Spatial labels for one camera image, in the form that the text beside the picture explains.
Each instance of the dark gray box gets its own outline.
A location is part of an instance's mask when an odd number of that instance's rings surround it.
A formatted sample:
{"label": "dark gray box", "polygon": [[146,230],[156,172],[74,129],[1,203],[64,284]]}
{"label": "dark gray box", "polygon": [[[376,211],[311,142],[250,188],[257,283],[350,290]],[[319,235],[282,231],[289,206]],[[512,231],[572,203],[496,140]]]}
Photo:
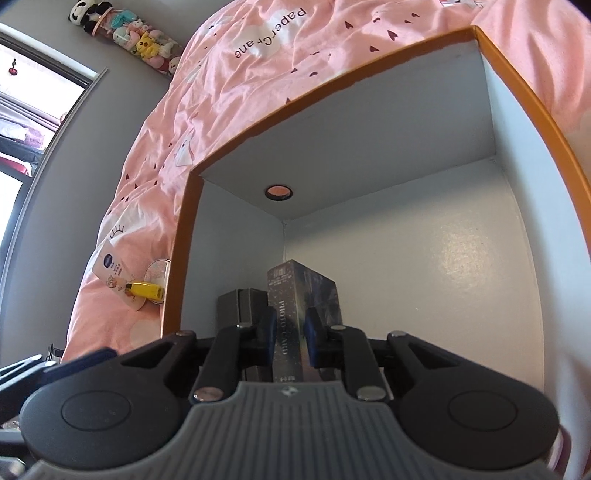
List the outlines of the dark gray box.
{"label": "dark gray box", "polygon": [[[256,288],[232,290],[217,298],[216,331],[238,323],[257,325],[267,310],[267,292]],[[250,367],[242,373],[249,382],[272,382],[271,367]]]}
{"label": "dark gray box", "polygon": [[267,273],[268,300],[277,310],[277,341],[273,359],[275,382],[335,379],[333,369],[310,365],[304,322],[309,307],[317,307],[325,325],[342,325],[336,284],[314,270],[289,260]]}

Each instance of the recessed light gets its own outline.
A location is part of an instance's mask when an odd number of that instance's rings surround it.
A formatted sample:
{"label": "recessed light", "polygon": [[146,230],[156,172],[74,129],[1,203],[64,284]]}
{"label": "recessed light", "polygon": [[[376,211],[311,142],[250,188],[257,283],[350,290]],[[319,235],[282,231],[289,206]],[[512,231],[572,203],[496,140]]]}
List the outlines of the recessed light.
{"label": "recessed light", "polygon": [[265,190],[265,196],[274,202],[288,200],[293,194],[293,190],[285,185],[271,185]]}

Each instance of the round compact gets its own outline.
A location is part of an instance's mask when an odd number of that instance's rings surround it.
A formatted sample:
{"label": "round compact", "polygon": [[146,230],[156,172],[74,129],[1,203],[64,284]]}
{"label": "round compact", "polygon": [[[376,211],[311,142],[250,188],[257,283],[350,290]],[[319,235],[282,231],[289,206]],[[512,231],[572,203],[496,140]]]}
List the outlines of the round compact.
{"label": "round compact", "polygon": [[[164,299],[166,300],[166,285],[168,283],[168,272],[170,271],[170,260],[160,258],[151,263],[144,275],[144,281],[153,283],[164,288]],[[150,300],[153,303],[161,305],[163,301]]]}

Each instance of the gray wall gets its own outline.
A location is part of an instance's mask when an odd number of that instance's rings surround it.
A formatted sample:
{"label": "gray wall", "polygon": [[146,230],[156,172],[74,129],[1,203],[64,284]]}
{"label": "gray wall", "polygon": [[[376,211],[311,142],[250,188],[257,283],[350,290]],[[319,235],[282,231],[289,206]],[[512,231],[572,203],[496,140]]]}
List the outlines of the gray wall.
{"label": "gray wall", "polygon": [[[128,1],[159,28],[186,41],[223,5],[190,0]],[[78,111],[44,170],[19,232],[0,305],[0,365],[50,343],[64,346],[80,279],[123,162],[168,80],[114,44],[67,20],[73,0],[18,0],[0,22],[100,72],[109,72]]]}

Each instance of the pink bedsheet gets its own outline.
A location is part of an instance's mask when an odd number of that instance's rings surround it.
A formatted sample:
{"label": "pink bedsheet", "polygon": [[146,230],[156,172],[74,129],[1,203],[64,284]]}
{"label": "pink bedsheet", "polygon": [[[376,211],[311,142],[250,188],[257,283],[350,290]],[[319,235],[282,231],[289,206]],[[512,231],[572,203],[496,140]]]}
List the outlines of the pink bedsheet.
{"label": "pink bedsheet", "polygon": [[[563,129],[591,174],[591,27],[566,0],[235,0],[203,24],[127,157],[98,235],[142,277],[170,258],[192,166],[245,128],[373,58],[476,24]],[[188,148],[179,149],[183,143]],[[87,266],[64,359],[159,337],[160,308],[127,308]]]}

